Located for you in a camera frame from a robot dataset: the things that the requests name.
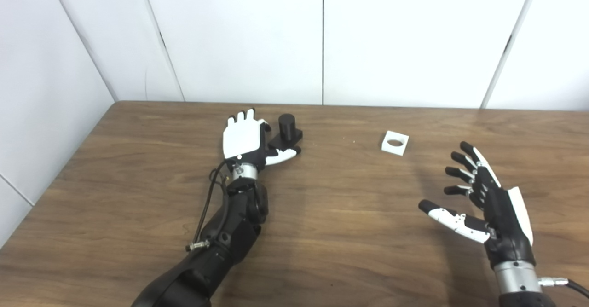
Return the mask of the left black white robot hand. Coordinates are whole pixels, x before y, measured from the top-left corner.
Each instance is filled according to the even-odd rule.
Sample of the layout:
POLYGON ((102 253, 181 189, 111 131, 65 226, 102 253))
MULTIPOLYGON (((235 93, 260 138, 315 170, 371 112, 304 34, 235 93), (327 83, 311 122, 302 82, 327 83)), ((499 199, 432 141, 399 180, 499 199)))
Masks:
POLYGON ((229 116, 223 132, 223 154, 225 159, 255 166, 262 171, 266 166, 286 162, 301 153, 298 146, 274 148, 266 140, 271 125, 263 119, 256 119, 256 109, 241 110, 229 116))

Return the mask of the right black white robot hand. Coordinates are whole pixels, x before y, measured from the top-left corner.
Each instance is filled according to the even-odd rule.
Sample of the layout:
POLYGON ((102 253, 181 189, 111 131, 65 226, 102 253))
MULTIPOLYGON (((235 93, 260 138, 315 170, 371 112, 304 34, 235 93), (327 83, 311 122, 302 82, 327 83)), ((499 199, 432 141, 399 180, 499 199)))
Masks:
POLYGON ((453 232, 483 244, 491 267, 505 262, 536 265, 533 233, 527 208, 517 187, 503 188, 483 154, 470 143, 460 143, 460 152, 451 158, 462 165, 446 167, 448 176, 459 178, 463 185, 444 188, 448 196, 465 196, 483 213, 483 217, 461 214, 423 199, 421 211, 453 232))

